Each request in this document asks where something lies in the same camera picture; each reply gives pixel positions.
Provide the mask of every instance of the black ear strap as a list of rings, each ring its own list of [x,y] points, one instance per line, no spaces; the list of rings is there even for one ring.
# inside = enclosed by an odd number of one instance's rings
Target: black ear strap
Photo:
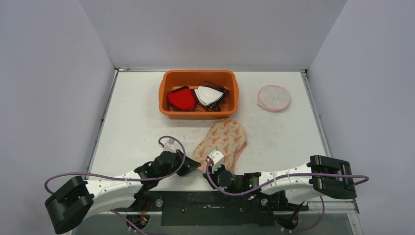
[[[213,111],[215,111],[215,112],[220,112],[221,109],[219,107],[219,102],[224,100],[225,97],[226,97],[226,94],[223,93],[222,96],[216,102],[211,103],[207,106],[207,110],[209,111],[209,109],[213,109]]]

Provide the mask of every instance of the white wall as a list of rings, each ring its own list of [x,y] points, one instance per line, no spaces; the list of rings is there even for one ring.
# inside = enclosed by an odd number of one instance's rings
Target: white wall
[[[117,68],[309,68],[346,0],[80,0]]]
[[[415,234],[415,1],[349,0],[308,71],[366,235]]]
[[[43,182],[85,170],[113,75],[78,0],[0,0],[1,235],[54,234]]]

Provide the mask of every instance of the red wire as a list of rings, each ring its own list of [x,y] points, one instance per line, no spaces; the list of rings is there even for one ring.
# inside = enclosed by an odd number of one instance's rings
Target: red wire
[[[150,207],[150,202],[147,202],[147,207],[141,212],[141,219],[140,219],[141,222],[144,218],[143,214],[148,210],[149,207]]]

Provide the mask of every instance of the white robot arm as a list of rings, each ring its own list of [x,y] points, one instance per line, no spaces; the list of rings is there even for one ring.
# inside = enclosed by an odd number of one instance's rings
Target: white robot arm
[[[93,180],[84,180],[81,176],[71,178],[45,201],[45,206],[56,234],[63,234],[98,213],[129,207],[139,210],[146,192],[161,179],[174,172],[185,176],[199,166],[199,162],[184,156],[169,139],[154,161],[120,176]]]
[[[209,170],[210,178],[225,192],[242,195],[242,192],[273,181],[251,194],[258,196],[282,193],[281,196],[285,197],[288,203],[295,205],[322,195],[336,199],[356,198],[353,179],[312,176],[312,173],[351,175],[350,164],[346,161],[316,155],[310,157],[309,163],[287,170],[235,175],[225,169],[223,157],[221,152],[214,150],[208,154],[207,161],[212,165]],[[309,175],[298,176],[296,175],[298,173]],[[288,177],[278,179],[282,175],[288,175]]]

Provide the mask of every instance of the mesh laundry bag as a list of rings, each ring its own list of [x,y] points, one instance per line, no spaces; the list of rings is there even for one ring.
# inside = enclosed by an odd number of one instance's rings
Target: mesh laundry bag
[[[257,103],[264,110],[278,112],[290,104],[290,93],[280,86],[268,85],[259,91]]]

